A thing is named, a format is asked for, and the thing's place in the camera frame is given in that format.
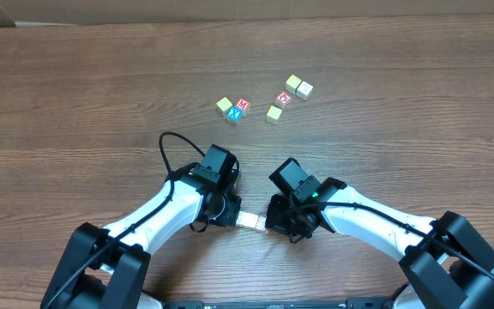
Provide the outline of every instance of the yellow block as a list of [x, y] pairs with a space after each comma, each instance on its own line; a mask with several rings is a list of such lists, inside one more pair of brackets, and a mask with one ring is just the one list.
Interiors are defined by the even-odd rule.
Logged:
[[216, 110], [226, 117], [228, 110], [232, 107], [232, 103], [227, 97], [222, 98], [220, 101], [216, 102]]
[[300, 80], [300, 78], [296, 77], [295, 75], [291, 75], [289, 76], [289, 79], [285, 84], [285, 89], [287, 89], [287, 91], [289, 91], [290, 93], [295, 94], [298, 85], [300, 85], [301, 82], [302, 81]]
[[280, 118], [282, 112], [283, 111], [280, 108], [271, 106], [266, 114], [266, 121], [272, 124], [278, 124], [278, 119]]

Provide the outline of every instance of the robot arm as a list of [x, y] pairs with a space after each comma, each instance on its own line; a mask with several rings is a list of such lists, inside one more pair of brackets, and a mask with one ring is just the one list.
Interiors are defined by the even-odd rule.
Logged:
[[[441, 266], [447, 254], [457, 251], [494, 276], [494, 250], [464, 217], [447, 212], [435, 220], [402, 213], [363, 197], [337, 179], [320, 183], [293, 158], [270, 180], [283, 195], [272, 197], [266, 228], [297, 243], [322, 226], [361, 239], [399, 262], [410, 285], [390, 300], [388, 308], [494, 309], [494, 281], [489, 276], [465, 261], [449, 272]], [[408, 232], [405, 224], [426, 237]]]
[[[160, 309], [160, 302], [142, 293], [151, 256], [194, 221], [205, 227], [235, 226], [241, 198], [231, 194], [239, 175], [234, 165], [233, 154], [212, 145], [201, 164], [169, 175], [161, 191], [137, 211], [104, 228], [82, 224], [70, 237], [41, 308]], [[131, 229], [120, 239], [118, 235]], [[81, 270], [87, 266], [109, 272], [111, 280], [105, 284], [86, 275]]]
[[[328, 202], [358, 203], [369, 206], [408, 223], [424, 233], [432, 230], [431, 222], [435, 220], [430, 217], [405, 214], [371, 201], [351, 186], [338, 190]], [[414, 233], [406, 233], [405, 229], [363, 209], [328, 206], [322, 211], [322, 218], [335, 232], [363, 240], [396, 261], [400, 261], [405, 256], [408, 246], [417, 245], [423, 240], [422, 237]]]
[[[116, 237], [134, 222], [160, 205], [169, 194], [170, 181], [167, 180], [161, 191], [120, 221], [104, 227], [108, 236]], [[153, 255], [178, 229], [193, 223], [202, 209], [203, 196], [195, 187], [176, 181], [171, 201], [156, 215], [140, 225], [134, 233], [129, 233], [121, 239], [126, 245], [140, 245], [142, 249]], [[103, 265], [102, 269], [110, 273], [113, 268]]]

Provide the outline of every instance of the toy block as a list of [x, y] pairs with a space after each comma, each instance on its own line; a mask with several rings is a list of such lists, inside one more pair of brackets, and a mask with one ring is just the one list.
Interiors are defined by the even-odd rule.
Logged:
[[292, 97], [287, 94], [285, 91], [281, 91], [277, 97], [275, 97], [275, 105], [281, 109], [285, 109], [285, 107], [291, 103]]
[[241, 120], [241, 110], [237, 107], [230, 108], [230, 111], [228, 111], [228, 116], [226, 116], [226, 118], [231, 124], [239, 124], [239, 120]]
[[241, 110], [241, 115], [243, 117], [247, 116], [247, 112], [250, 110], [250, 102], [244, 98], [239, 98], [236, 107]]
[[285, 83], [285, 89], [292, 93], [295, 94], [297, 92], [298, 85], [300, 85], [302, 81], [300, 78], [296, 77], [295, 75], [289, 76], [289, 79]]
[[313, 89], [314, 87], [308, 82], [302, 82], [297, 88], [297, 96], [302, 100], [308, 100]]
[[216, 110], [219, 111], [219, 113], [224, 117], [227, 115], [230, 107], [232, 107], [232, 103], [227, 97], [224, 97], [220, 101], [216, 102]]
[[280, 119], [280, 115], [283, 111], [275, 106], [271, 106], [266, 114], [266, 121], [272, 124], [278, 124], [278, 119]]

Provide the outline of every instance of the wood grain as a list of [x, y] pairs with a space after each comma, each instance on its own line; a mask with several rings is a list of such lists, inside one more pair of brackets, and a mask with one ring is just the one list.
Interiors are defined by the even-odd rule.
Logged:
[[494, 0], [0, 0], [12, 21], [78, 25], [494, 14]]
[[[279, 125], [285, 79], [315, 86]], [[252, 100], [231, 126], [223, 96]], [[157, 192], [164, 130], [240, 160], [244, 210], [293, 156], [416, 215], [466, 216], [494, 247], [494, 15], [0, 29], [0, 308], [34, 308], [72, 231]], [[196, 154], [165, 145], [179, 167]], [[162, 300], [338, 300], [391, 294], [390, 258], [323, 230], [298, 245], [242, 228], [187, 228], [158, 251]]]

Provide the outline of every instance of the black cable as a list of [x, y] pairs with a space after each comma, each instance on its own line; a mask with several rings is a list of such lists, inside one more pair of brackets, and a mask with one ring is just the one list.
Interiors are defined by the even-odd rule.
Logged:
[[[291, 194], [289, 194], [289, 204], [290, 204], [289, 205], [290, 209], [295, 209], [297, 207], [297, 204], [295, 203], [295, 200], [294, 200], [293, 191], [291, 191]], [[294, 234], [289, 233], [289, 242], [292, 244], [297, 244], [300, 240], [305, 239], [308, 237], [308, 235], [314, 233], [316, 231], [316, 228], [317, 228], [317, 226], [315, 226], [310, 231], [308, 231], [304, 234], [300, 234], [296, 240], [292, 240], [292, 237], [294, 236]]]
[[175, 132], [170, 132], [170, 131], [166, 131], [166, 132], [163, 132], [161, 133], [160, 135], [160, 152], [161, 152], [161, 158], [163, 159], [163, 163], [165, 163], [165, 168], [167, 169], [167, 173], [171, 174], [172, 173], [172, 170], [171, 170], [171, 166], [169, 165], [169, 160], [167, 159], [167, 156], [165, 155], [165, 151], [163, 150], [163, 136], [176, 136], [180, 139], [182, 139], [183, 141], [187, 142], [191, 147], [193, 147], [195, 150], [197, 150], [197, 152], [202, 155], [202, 157], [205, 157], [205, 153], [199, 149], [199, 147], [197, 147], [191, 140], [189, 140], [188, 138], [178, 134], [178, 133], [175, 133]]
[[[165, 163], [165, 166], [167, 169], [167, 178], [173, 174], [173, 171], [171, 170], [171, 166], [169, 165], [169, 160], [167, 159], [167, 157], [165, 155], [165, 151], [163, 150], [163, 136], [167, 136], [167, 135], [176, 136], [176, 137], [186, 141], [190, 146], [192, 146], [195, 150], [197, 150], [197, 152], [200, 153], [203, 157], [205, 156], [205, 153], [203, 153], [203, 151], [201, 149], [199, 149], [188, 138], [186, 138], [186, 137], [184, 137], [178, 133], [170, 132], [170, 131], [161, 133], [159, 146], [160, 146], [161, 157], [162, 157], [163, 162]], [[175, 173], [181, 173], [181, 172], [185, 173], [185, 172], [189, 171], [191, 168], [193, 168], [196, 164], [197, 164], [196, 162], [190, 163], [186, 167], [179, 168]], [[175, 191], [175, 183], [174, 182], [175, 182], [175, 180], [171, 179], [171, 181], [170, 181], [171, 188], [169, 190], [169, 194], [167, 195], [165, 200], [163, 200], [163, 202], [161, 202], [161, 204], [158, 207], [156, 207], [154, 210], [150, 211], [148, 214], [144, 215], [137, 222], [131, 224], [124, 231], [122, 231], [118, 236], [114, 237], [112, 240], [107, 242], [105, 245], [101, 246], [72, 276], [69, 277], [69, 279], [63, 284], [63, 286], [58, 289], [58, 291], [52, 296], [51, 300], [49, 300], [49, 302], [45, 306], [45, 309], [51, 308], [52, 303], [54, 303], [54, 301], [58, 298], [58, 296], [60, 296], [60, 294], [62, 294], [64, 289], [66, 289], [78, 276], [80, 276], [87, 269], [87, 267], [90, 264], [92, 264], [94, 261], [96, 261], [103, 253], [105, 253], [108, 250], [110, 250], [111, 248], [113, 248], [115, 245], [117, 245], [119, 243], [119, 240], [121, 240], [127, 234], [135, 231], [135, 229], [137, 227], [139, 227], [144, 222], [148, 221], [151, 217], [153, 217], [155, 214], [160, 212], [160, 210], [163, 209], [163, 207], [165, 207], [165, 205], [167, 205], [172, 199], [172, 195]]]
[[481, 267], [479, 264], [475, 263], [470, 258], [462, 255], [457, 250], [451, 248], [449, 245], [431, 237], [427, 233], [421, 232], [420, 230], [410, 226], [407, 223], [404, 223], [404, 222], [401, 222], [401, 221], [395, 219], [391, 215], [387, 215], [387, 214], [383, 213], [382, 211], [374, 209], [374, 208], [369, 207], [369, 206], [365, 206], [365, 205], [358, 204], [358, 203], [337, 203], [337, 202], [310, 203], [310, 204], [306, 204], [306, 205], [297, 206], [295, 208], [286, 209], [285, 211], [283, 211], [282, 214], [285, 215], [285, 214], [288, 214], [290, 212], [294, 212], [295, 209], [307, 209], [307, 208], [323, 207], [323, 206], [348, 207], [348, 208], [354, 208], [354, 209], [367, 210], [367, 211], [369, 211], [375, 215], [382, 217], [383, 219], [386, 219], [386, 220], [396, 224], [397, 226], [405, 229], [408, 232], [417, 234], [418, 236], [422, 237], [424, 240], [431, 242], [433, 245], [437, 245], [438, 247], [440, 247], [443, 251], [445, 251], [450, 256], [460, 259], [462, 262], [472, 266], [477, 271], [479, 271], [480, 273], [482, 273], [483, 275], [489, 277], [489, 279], [494, 281], [494, 275], [490, 271], [487, 271], [486, 269]]

